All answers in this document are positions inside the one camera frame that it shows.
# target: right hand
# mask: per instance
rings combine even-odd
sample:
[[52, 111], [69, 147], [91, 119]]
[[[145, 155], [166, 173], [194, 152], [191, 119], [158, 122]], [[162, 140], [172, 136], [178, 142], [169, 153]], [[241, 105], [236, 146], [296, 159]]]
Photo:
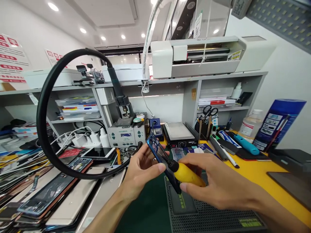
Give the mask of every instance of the right hand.
[[208, 186], [181, 183], [180, 188], [194, 199], [204, 201], [217, 209], [256, 210], [259, 199], [268, 195], [259, 185], [228, 167], [213, 154], [188, 153], [179, 163], [206, 170]]

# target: plastic tray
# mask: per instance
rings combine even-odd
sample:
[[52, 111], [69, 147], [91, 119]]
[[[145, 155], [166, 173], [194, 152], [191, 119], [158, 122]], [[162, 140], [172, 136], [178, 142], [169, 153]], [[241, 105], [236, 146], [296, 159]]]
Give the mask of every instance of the plastic tray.
[[84, 119], [100, 118], [100, 112], [72, 112], [72, 113], [61, 113], [63, 118], [78, 118], [83, 117]]
[[89, 99], [63, 99], [63, 100], [55, 100], [56, 104], [58, 106], [64, 106], [64, 105], [74, 105], [74, 106], [81, 106], [81, 105], [87, 105], [91, 104], [92, 102], [96, 103], [96, 100], [94, 97], [91, 97]]

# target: screwdriver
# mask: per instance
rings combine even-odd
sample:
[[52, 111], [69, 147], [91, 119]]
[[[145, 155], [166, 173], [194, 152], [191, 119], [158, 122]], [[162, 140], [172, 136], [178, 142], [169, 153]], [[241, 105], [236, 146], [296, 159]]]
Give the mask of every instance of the screwdriver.
[[180, 182], [192, 183], [200, 187], [206, 186], [204, 180], [185, 164], [178, 163], [175, 160], [169, 160], [165, 157], [163, 157], [163, 159], [167, 162], [168, 168], [174, 173], [176, 179]]

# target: white bottle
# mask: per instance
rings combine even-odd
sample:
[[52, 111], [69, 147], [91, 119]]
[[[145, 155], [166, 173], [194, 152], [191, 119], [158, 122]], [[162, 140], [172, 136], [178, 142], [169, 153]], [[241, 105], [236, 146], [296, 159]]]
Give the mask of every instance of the white bottle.
[[233, 90], [231, 98], [232, 99], [238, 99], [240, 98], [241, 92], [242, 92], [242, 83], [238, 83], [236, 88]]
[[110, 147], [108, 135], [103, 128], [100, 129], [100, 142], [102, 147]]
[[261, 114], [262, 114], [262, 110], [254, 109], [251, 115], [243, 119], [242, 126], [240, 127], [240, 130], [238, 132], [240, 136], [242, 136], [244, 139], [246, 139], [250, 143], [253, 142], [259, 128], [262, 125]]

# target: blue spray can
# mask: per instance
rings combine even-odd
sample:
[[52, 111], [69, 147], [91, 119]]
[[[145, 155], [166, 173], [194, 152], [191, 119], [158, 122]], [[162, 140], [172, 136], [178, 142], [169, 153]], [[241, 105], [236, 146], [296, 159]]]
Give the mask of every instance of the blue spray can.
[[305, 100], [274, 100], [253, 144], [260, 151], [264, 152], [274, 149], [289, 130], [305, 104]]

